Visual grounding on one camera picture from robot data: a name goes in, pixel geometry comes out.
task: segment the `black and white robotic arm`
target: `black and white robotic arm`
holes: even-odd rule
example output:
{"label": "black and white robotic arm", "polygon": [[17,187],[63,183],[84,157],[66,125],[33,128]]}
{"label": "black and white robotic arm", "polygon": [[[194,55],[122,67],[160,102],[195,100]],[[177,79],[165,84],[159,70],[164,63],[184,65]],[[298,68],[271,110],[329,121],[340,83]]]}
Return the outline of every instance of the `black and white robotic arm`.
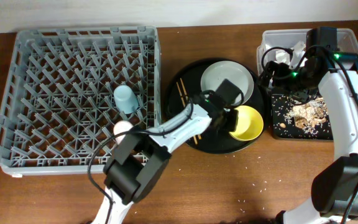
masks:
{"label": "black and white robotic arm", "polygon": [[[327,51],[336,50],[336,43],[328,40],[314,39],[313,46],[306,51],[308,61],[305,67],[296,70],[296,78],[287,79],[292,70],[288,65],[278,65],[274,62],[267,64],[267,71],[279,78],[273,81],[273,86],[283,88],[289,94],[296,91],[318,89],[323,96],[330,115],[331,128],[334,137],[334,162],[322,171],[313,181],[311,197],[298,208],[282,211],[276,217],[278,224],[323,224],[340,222],[347,211],[347,206],[358,184],[358,68],[357,56],[343,53],[343,67],[335,66],[327,60]],[[314,30],[311,32],[328,32],[333,30]],[[268,87],[272,84],[273,75],[260,79],[261,85]],[[127,134],[115,150],[114,156],[104,168],[107,175],[104,183],[106,192],[114,199],[115,204],[108,217],[108,223],[121,223],[133,203],[142,200],[158,181],[167,166],[171,153],[194,135],[203,133],[207,128],[231,124],[235,114],[223,110],[232,102],[239,92],[232,83],[226,82],[221,91],[209,98],[196,98],[195,103],[188,105],[183,112],[176,115],[157,128],[150,128],[153,133],[163,133],[175,129],[163,136],[145,136]],[[143,166],[136,161],[131,152],[144,153],[148,163]],[[105,197],[99,213],[93,223],[105,223],[109,210],[109,200]],[[354,199],[349,219],[358,219],[358,194]]]}

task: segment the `white wall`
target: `white wall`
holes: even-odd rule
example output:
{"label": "white wall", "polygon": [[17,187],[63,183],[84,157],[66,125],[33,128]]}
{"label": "white wall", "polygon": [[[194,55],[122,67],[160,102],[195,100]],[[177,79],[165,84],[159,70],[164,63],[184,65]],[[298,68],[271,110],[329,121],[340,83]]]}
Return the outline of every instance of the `white wall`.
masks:
{"label": "white wall", "polygon": [[0,32],[41,27],[177,27],[355,19],[358,0],[0,0]]}

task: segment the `white plate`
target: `white plate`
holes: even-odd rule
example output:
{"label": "white plate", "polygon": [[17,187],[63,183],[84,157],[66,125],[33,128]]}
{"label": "white plate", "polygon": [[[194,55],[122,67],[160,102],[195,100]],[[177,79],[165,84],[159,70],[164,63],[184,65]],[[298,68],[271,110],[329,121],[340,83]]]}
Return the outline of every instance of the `white plate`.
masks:
{"label": "white plate", "polygon": [[[254,90],[254,80],[248,69],[236,62],[222,61],[210,65],[201,77],[201,91],[216,91],[224,79],[228,79],[235,84],[244,94],[245,103],[252,95]],[[241,101],[241,96],[236,98],[237,105]]]}

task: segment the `wooden surface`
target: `wooden surface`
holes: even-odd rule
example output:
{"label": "wooden surface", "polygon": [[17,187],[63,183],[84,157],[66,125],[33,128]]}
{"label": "wooden surface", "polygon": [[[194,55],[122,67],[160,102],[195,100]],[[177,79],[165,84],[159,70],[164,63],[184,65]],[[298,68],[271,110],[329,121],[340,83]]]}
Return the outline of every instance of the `wooden surface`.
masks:
{"label": "wooden surface", "polygon": [[[358,40],[358,21],[158,29],[162,95],[172,76],[195,60],[226,57],[256,71],[263,31],[318,26],[350,28]],[[0,34],[0,102],[14,38],[15,34]],[[124,223],[245,223],[271,218],[306,200],[313,178],[332,161],[332,143],[279,141],[270,131],[251,147],[228,155],[183,145]],[[95,177],[102,184],[104,175]],[[0,223],[84,223],[95,217],[102,198],[85,175],[15,179],[0,168]]]}

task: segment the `plastic container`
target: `plastic container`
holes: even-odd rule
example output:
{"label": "plastic container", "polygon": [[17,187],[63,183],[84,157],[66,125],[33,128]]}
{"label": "plastic container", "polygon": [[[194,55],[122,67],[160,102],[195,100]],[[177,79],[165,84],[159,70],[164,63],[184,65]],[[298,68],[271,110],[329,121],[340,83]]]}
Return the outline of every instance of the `plastic container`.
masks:
{"label": "plastic container", "polygon": [[[271,47],[291,48],[299,41],[306,43],[306,33],[310,29],[266,30],[262,34],[262,44],[257,48],[258,75],[262,73],[262,56]],[[358,53],[358,42],[351,29],[337,30],[337,46],[343,52]],[[265,57],[265,63],[275,60],[276,50],[270,51]]]}
{"label": "plastic container", "polygon": [[[127,85],[139,109],[120,113]],[[84,174],[114,124],[158,126],[160,42],[154,27],[23,30],[17,34],[0,110],[0,166],[22,175]],[[114,141],[96,157],[102,173]],[[138,154],[142,162],[146,158]]]}

